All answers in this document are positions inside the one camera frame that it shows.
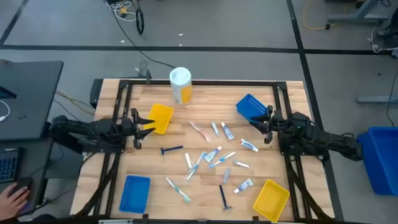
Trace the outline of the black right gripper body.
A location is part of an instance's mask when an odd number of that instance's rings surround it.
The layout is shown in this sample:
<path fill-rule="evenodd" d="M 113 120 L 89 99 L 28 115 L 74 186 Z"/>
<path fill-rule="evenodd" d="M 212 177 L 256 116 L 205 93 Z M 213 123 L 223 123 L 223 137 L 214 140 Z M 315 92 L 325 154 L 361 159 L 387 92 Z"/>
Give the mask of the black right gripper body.
<path fill-rule="evenodd" d="M 269 121 L 269 131 L 273 133 L 286 132 L 288 130 L 288 120 L 283 118 L 281 110 L 274 111 Z"/>

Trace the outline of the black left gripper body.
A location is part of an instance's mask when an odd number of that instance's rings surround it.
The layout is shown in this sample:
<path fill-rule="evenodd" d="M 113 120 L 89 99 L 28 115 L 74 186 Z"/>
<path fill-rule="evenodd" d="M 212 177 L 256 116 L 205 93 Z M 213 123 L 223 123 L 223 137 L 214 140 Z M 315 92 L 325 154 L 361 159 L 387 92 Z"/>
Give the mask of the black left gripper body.
<path fill-rule="evenodd" d="M 127 117 L 121 118 L 121 135 L 124 137 L 136 135 L 136 126 L 132 120 Z"/>

